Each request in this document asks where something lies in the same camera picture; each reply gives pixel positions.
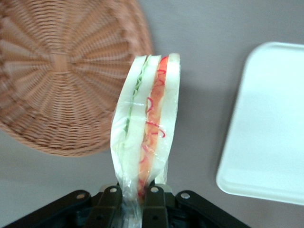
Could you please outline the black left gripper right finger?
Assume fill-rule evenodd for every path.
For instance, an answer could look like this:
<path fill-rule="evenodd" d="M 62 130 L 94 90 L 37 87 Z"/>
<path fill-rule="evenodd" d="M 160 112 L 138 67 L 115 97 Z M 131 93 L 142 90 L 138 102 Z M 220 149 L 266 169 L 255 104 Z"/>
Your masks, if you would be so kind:
<path fill-rule="evenodd" d="M 143 228 L 248 228 L 249 226 L 199 194 L 183 190 L 175 196 L 160 185 L 146 190 Z"/>

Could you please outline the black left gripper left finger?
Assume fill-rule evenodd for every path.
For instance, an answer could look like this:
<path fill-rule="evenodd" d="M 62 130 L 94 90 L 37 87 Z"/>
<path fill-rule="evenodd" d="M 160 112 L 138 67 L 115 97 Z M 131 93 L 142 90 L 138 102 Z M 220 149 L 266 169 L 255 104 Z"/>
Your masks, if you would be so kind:
<path fill-rule="evenodd" d="M 117 228 L 122 204 L 118 185 L 92 196 L 85 190 L 73 191 L 26 216 L 7 228 Z"/>

